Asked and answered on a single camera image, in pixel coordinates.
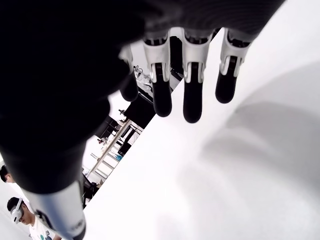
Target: white table surface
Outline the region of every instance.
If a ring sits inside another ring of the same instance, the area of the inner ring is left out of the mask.
[[[85,240],[318,240],[320,9],[290,0],[251,46],[229,104],[210,45],[201,120],[154,117],[84,210]]]

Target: black fingertip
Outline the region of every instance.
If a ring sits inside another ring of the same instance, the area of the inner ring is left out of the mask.
[[[234,98],[236,81],[237,77],[233,76],[233,73],[228,72],[226,75],[222,75],[221,72],[219,72],[215,88],[215,97],[220,103],[227,104]]]
[[[185,120],[194,124],[202,114],[202,83],[184,83],[183,116]]]
[[[128,75],[127,83],[120,89],[120,92],[124,100],[128,102],[133,102],[137,99],[138,86],[134,72]]]
[[[172,110],[171,92],[169,81],[159,80],[152,83],[153,107],[160,117],[167,117]]]

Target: robotic hand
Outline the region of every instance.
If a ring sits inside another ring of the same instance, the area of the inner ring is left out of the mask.
[[[83,239],[80,176],[86,140],[109,114],[108,95],[120,90],[132,101],[138,93],[129,43],[144,41],[154,109],[165,117],[172,108],[168,31],[183,28],[183,114],[195,123],[202,114],[212,38],[224,28],[215,95],[228,103],[251,43],[282,2],[2,3],[0,152],[38,218],[65,239]]]

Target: white t-shirt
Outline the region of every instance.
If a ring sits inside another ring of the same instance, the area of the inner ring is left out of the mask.
[[[30,236],[33,240],[52,240],[55,237],[55,233],[47,228],[40,220],[35,218],[33,226],[29,226]]]

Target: person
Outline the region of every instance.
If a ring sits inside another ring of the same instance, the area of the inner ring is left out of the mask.
[[[10,213],[17,207],[19,198],[12,197],[9,199],[6,207]],[[38,218],[28,209],[24,201],[21,202],[22,217],[20,223],[29,225],[30,236],[33,240],[61,240],[62,238],[47,228]]]
[[[0,169],[0,177],[3,182],[10,185],[10,187],[24,200],[25,204],[29,209],[30,207],[30,201],[25,195],[25,193],[22,191],[21,187],[16,183],[15,179],[12,177],[11,173],[6,168],[6,165],[3,165]]]
[[[3,165],[1,167],[0,170],[0,176],[2,181],[4,181],[5,183],[12,183],[14,184],[16,181],[14,180],[14,178],[12,177],[11,173],[8,172],[7,168],[5,165]]]

